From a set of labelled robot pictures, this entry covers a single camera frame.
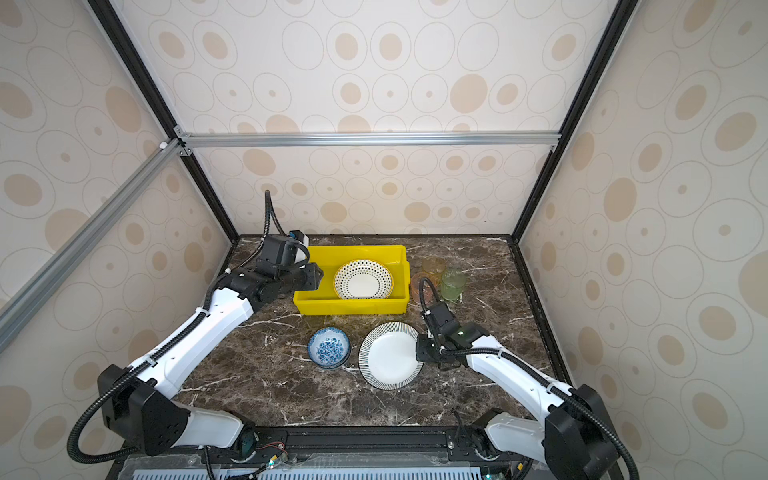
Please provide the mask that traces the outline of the yellow-rim dotted plate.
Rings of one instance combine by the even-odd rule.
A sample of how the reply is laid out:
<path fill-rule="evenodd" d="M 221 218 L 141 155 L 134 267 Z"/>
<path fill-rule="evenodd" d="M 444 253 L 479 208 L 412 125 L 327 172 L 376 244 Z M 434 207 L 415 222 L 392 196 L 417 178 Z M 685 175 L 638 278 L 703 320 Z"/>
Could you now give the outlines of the yellow-rim dotted plate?
<path fill-rule="evenodd" d="M 369 259 L 348 262 L 334 276 L 334 291 L 342 300 L 386 299 L 393 285 L 389 270 Z"/>

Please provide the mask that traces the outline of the blue floral ceramic bowl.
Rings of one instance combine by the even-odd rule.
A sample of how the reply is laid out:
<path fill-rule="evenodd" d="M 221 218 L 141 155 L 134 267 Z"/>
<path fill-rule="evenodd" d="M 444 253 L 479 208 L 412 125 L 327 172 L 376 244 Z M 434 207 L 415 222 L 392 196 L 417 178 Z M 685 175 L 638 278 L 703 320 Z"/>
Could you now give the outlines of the blue floral ceramic bowl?
<path fill-rule="evenodd" d="M 343 366 L 351 353 L 351 343 L 347 334 L 336 327 L 326 327 L 316 331 L 310 338 L 307 351 L 310 360 L 326 370 Z"/>

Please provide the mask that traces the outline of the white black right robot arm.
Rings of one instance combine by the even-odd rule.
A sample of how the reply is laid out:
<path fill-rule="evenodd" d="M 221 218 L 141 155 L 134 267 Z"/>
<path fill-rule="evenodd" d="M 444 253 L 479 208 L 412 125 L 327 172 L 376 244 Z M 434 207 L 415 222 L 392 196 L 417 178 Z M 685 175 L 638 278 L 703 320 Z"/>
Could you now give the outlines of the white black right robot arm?
<path fill-rule="evenodd" d="M 475 323 L 462 325 L 444 302 L 423 305 L 427 332 L 417 336 L 416 359 L 467 367 L 491 380 L 533 416 L 495 413 L 480 424 L 491 453 L 511 452 L 547 465 L 557 479 L 600 479 L 622 461 L 640 477 L 605 404 L 588 387 L 575 388 L 534 368 Z"/>

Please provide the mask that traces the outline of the white black-striped-rim plate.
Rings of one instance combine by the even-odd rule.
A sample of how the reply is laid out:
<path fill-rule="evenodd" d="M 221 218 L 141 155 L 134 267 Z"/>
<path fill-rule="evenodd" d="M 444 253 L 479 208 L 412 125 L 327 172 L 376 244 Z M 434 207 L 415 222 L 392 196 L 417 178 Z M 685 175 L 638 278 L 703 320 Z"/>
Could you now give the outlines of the white black-striped-rim plate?
<path fill-rule="evenodd" d="M 363 340 L 359 370 L 367 383 L 391 391 L 412 383 L 423 368 L 416 358 L 418 332 L 403 322 L 388 322 L 375 327 Z"/>

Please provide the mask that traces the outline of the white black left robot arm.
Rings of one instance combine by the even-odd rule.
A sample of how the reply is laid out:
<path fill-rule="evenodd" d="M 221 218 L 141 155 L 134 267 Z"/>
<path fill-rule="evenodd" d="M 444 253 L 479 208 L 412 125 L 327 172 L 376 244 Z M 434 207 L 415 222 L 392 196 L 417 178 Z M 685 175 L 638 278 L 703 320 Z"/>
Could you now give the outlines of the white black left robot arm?
<path fill-rule="evenodd" d="M 238 326 L 262 307 L 297 291 L 315 291 L 323 278 L 311 262 L 309 239 L 299 230 L 266 236 L 243 265 L 219 275 L 203 303 L 170 337 L 121 368 L 98 377 L 98 398 L 75 422 L 67 453 L 81 464 L 97 464 L 140 452 L 160 455 L 180 447 L 215 447 L 238 460 L 254 455 L 254 424 L 223 410 L 189 407 L 175 401 L 193 370 Z M 81 449 L 80 437 L 96 413 L 125 441 L 103 454 Z"/>

